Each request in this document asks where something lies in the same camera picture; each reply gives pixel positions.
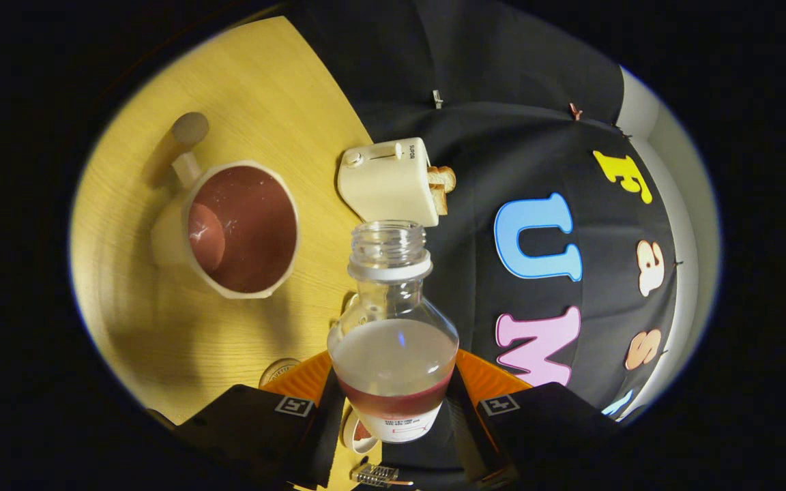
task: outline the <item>white wall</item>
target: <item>white wall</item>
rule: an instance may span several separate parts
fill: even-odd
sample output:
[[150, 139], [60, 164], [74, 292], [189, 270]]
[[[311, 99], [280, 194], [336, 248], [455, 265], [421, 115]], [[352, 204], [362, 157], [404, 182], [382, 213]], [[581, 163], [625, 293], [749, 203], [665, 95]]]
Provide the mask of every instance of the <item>white wall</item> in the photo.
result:
[[721, 236], [714, 193], [701, 158], [671, 111], [627, 69], [617, 125], [657, 184], [675, 244], [677, 299], [670, 333], [651, 377], [618, 420], [662, 394], [689, 360], [707, 325], [721, 267]]

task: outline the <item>mug handle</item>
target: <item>mug handle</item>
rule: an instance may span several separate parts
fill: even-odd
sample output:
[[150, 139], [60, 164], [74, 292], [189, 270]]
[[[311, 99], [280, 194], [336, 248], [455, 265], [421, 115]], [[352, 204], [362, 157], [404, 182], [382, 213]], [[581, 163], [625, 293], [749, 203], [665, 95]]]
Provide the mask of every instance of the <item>mug handle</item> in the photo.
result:
[[178, 118], [144, 165], [145, 183], [156, 187], [171, 166], [185, 188], [192, 186], [202, 174], [193, 155], [193, 147], [205, 139], [208, 128], [208, 118], [202, 113], [187, 113]]

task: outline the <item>yellow letter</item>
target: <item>yellow letter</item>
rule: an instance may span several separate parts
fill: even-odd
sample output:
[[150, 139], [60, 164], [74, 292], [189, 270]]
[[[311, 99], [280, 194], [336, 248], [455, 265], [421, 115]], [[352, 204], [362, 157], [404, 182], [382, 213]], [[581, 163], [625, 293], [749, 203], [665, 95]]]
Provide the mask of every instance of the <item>yellow letter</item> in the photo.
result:
[[623, 177], [620, 181], [620, 185], [625, 190], [631, 193], [641, 190], [642, 201], [646, 204], [654, 200], [653, 196], [651, 196], [651, 192], [648, 190], [647, 184], [645, 184], [645, 178], [642, 177], [642, 173], [639, 172], [639, 168], [636, 167], [636, 162], [634, 162], [629, 155], [627, 155], [626, 158], [610, 158], [594, 150], [593, 157], [599, 162], [599, 167], [605, 172], [605, 177], [608, 177], [609, 181], [614, 183], [614, 181], [617, 181], [618, 177]]

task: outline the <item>glass bottle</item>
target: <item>glass bottle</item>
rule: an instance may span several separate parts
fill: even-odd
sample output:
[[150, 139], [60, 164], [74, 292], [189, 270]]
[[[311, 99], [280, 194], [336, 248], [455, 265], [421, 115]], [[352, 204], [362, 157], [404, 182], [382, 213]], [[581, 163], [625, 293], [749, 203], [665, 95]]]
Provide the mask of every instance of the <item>glass bottle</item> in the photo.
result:
[[341, 389], [363, 426], [386, 443], [430, 431], [459, 348], [453, 324], [423, 295], [433, 270], [425, 243], [414, 222], [356, 227], [347, 271], [358, 294], [327, 338]]

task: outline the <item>coaster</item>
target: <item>coaster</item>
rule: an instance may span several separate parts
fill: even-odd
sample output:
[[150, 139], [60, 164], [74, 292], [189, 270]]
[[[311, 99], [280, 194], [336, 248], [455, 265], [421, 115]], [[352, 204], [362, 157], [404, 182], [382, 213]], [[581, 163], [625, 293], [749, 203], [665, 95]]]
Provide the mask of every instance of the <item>coaster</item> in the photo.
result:
[[275, 361], [272, 363], [265, 371], [263, 375], [259, 377], [259, 387], [266, 385], [266, 383], [272, 382], [272, 380], [278, 378], [279, 376], [284, 375], [287, 373], [288, 370], [292, 369], [292, 367], [297, 366], [300, 363], [299, 360], [295, 358], [281, 358], [281, 360]]

